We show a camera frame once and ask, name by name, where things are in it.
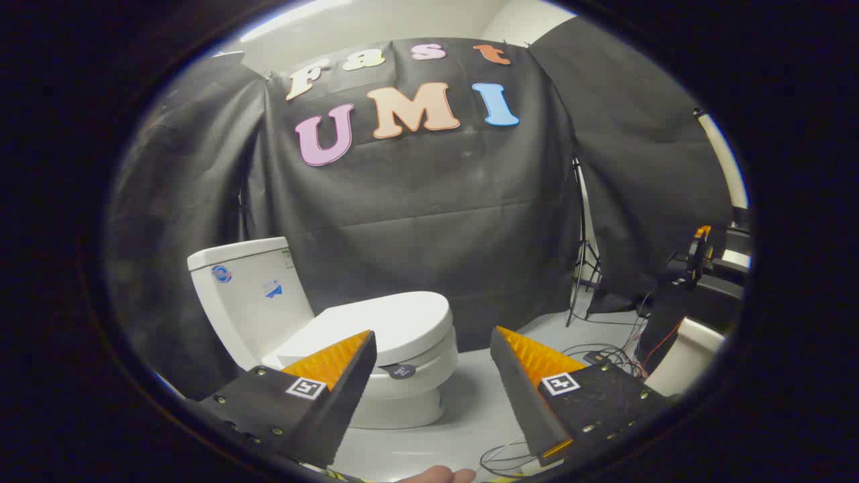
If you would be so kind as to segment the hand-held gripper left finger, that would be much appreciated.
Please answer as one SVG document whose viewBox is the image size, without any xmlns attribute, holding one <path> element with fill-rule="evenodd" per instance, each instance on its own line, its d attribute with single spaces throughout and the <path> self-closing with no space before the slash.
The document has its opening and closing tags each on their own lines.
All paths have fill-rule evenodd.
<svg viewBox="0 0 859 483">
<path fill-rule="evenodd" d="M 197 401 L 203 416 L 252 449 L 317 468 L 340 448 L 376 363 L 372 330 L 277 370 L 257 365 Z"/>
</svg>

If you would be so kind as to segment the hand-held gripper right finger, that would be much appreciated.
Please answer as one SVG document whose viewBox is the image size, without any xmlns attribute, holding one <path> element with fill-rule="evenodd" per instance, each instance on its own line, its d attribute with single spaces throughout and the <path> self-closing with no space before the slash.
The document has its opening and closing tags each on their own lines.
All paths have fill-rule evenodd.
<svg viewBox="0 0 859 483">
<path fill-rule="evenodd" d="M 580 466 L 650 424 L 670 399 L 613 364 L 584 365 L 495 327 L 490 355 L 529 453 L 543 466 Z"/>
</svg>

